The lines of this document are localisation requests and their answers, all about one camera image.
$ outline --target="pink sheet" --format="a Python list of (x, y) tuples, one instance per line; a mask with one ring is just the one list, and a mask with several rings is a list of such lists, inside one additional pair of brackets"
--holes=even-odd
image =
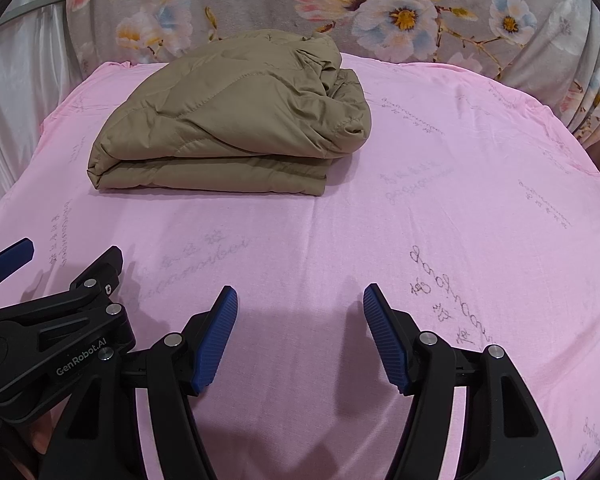
[[(409, 400), (381, 368), (362, 313), (394, 308), (455, 346), (507, 349), (552, 430), (566, 477), (600, 449), (600, 175), (550, 110), (461, 68), (344, 56), (373, 131), (334, 164), (325, 196), (144, 189), (86, 176), (107, 116), (159, 65), (105, 64), (47, 118), (0, 202), (0, 250), (34, 261), (0, 306), (65, 290), (110, 245), (117, 297), (147, 348), (225, 284), (240, 313), (194, 413), (221, 480), (382, 480)], [(161, 478), (146, 398), (149, 478)], [(462, 394), (441, 478), (453, 478)]]

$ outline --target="blue rubber pad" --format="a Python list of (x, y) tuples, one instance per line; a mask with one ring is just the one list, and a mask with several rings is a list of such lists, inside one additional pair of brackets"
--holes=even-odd
[(407, 354), (371, 286), (365, 289), (363, 307), (389, 382), (403, 394), (409, 386)]
[(197, 394), (200, 394), (214, 380), (237, 316), (238, 295), (231, 289), (216, 311), (216, 316), (211, 321), (196, 352), (196, 368), (191, 386)]
[(0, 282), (33, 259), (33, 242), (23, 238), (0, 253)]

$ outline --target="white curtain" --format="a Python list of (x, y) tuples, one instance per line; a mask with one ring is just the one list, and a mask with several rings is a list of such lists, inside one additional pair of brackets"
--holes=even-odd
[[(13, 0), (8, 10), (35, 0)], [(64, 2), (0, 27), (0, 199), (27, 167), (40, 124), (80, 82), (64, 35)]]

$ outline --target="gray floral blanket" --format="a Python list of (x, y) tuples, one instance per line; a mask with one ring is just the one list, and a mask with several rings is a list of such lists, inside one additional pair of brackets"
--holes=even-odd
[(106, 60), (167, 62), (253, 28), (328, 32), (343, 52), (445, 62), (551, 107), (600, 140), (600, 13), (591, 0), (67, 0), (84, 75)]

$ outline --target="pink fabric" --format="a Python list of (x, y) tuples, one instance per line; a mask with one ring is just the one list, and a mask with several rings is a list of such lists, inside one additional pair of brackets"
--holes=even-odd
[[(22, 237), (36, 247), (0, 286), (0, 306), (65, 290), (115, 244), (117, 297), (147, 348), (232, 285), (234, 332), (193, 401), (218, 478), (381, 480), (409, 400), (388, 383), (362, 313), (363, 289), (378, 282), (452, 345), (503, 345), (575, 479), (600, 449), (600, 175), (521, 92), (452, 66), (344, 58), (373, 131), (334, 164), (320, 198), (94, 190), (91, 143), (160, 68), (103, 65), (45, 121), (0, 203), (0, 250)], [(456, 397), (444, 480), (458, 458)]]

